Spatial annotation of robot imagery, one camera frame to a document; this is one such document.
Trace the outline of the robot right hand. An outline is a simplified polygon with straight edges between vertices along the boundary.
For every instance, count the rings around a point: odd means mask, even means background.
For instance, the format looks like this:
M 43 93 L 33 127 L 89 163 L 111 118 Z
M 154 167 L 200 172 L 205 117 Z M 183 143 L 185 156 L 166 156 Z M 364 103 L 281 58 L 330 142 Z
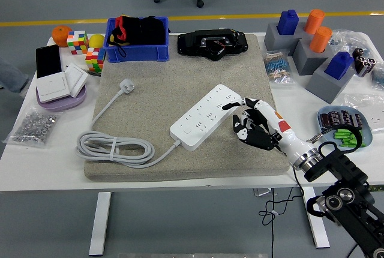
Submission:
M 296 170 L 316 153 L 313 144 L 297 138 L 290 125 L 263 100 L 241 98 L 226 104 L 223 110 L 247 106 L 241 117 L 233 115 L 233 130 L 243 143 L 264 150 L 279 149 Z

